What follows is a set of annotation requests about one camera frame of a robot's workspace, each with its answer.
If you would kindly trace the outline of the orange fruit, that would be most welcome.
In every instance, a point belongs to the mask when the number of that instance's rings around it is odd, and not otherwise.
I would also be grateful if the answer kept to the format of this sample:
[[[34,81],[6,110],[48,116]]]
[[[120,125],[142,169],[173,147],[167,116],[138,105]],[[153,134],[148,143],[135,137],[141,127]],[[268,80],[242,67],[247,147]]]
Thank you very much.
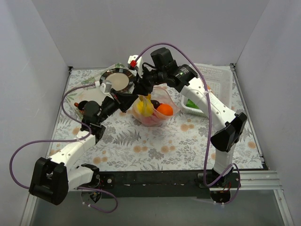
[[[161,104],[157,107],[157,111],[166,116],[172,116],[174,114],[173,108],[168,104]]]

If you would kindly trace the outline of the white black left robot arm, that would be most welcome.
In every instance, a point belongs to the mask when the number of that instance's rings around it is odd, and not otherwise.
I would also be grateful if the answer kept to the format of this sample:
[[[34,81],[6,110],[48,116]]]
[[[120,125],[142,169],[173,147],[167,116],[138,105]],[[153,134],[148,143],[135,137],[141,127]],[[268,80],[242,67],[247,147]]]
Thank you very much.
[[[75,170],[71,170],[71,167],[85,151],[101,140],[105,132],[102,122],[117,110],[126,112],[137,98],[135,94],[115,93],[112,97],[105,97],[100,105],[96,101],[77,103],[75,106],[83,118],[75,141],[69,142],[49,158],[41,157],[36,161],[29,193],[58,205],[70,190],[80,185],[96,188],[100,183],[96,166],[85,163]]]

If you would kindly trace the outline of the yellow banana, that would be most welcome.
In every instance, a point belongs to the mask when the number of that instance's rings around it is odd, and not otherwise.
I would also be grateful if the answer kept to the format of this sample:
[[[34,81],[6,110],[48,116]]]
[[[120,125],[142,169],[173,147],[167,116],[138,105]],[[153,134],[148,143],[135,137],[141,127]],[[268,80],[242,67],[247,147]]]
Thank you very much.
[[[154,107],[151,103],[151,94],[148,96],[139,96],[139,102],[136,105],[138,112],[144,117],[150,117],[154,112]]]

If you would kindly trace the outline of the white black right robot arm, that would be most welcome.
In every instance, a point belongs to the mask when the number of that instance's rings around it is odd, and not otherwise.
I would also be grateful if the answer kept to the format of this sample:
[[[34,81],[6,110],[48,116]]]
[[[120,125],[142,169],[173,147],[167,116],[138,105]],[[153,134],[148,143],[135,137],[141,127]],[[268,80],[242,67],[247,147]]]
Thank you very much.
[[[207,145],[215,147],[216,159],[212,169],[212,181],[207,180],[207,166],[203,169],[205,186],[226,186],[230,181],[234,149],[242,134],[247,116],[236,113],[224,105],[207,87],[200,70],[190,62],[178,65],[166,44],[151,53],[154,65],[149,71],[143,53],[128,58],[130,69],[137,71],[134,92],[147,95],[155,85],[166,84],[190,99],[209,119]]]

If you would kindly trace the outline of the clear zip top bag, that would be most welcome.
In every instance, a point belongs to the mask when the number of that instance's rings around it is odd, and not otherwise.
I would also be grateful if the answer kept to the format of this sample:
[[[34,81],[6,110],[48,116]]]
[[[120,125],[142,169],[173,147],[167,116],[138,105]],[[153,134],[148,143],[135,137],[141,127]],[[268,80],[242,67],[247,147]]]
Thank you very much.
[[[140,95],[132,105],[133,116],[145,126],[158,126],[179,112],[168,92],[155,87],[148,96]]]

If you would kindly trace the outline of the purple eggplant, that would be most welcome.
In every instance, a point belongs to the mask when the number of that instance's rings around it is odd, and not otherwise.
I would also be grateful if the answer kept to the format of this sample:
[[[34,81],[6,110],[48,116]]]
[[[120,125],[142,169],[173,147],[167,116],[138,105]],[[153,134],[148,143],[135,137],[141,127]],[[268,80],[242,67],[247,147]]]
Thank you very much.
[[[161,103],[159,101],[154,100],[154,99],[151,99],[150,102],[152,103],[152,105],[155,109],[157,109],[161,105]]]

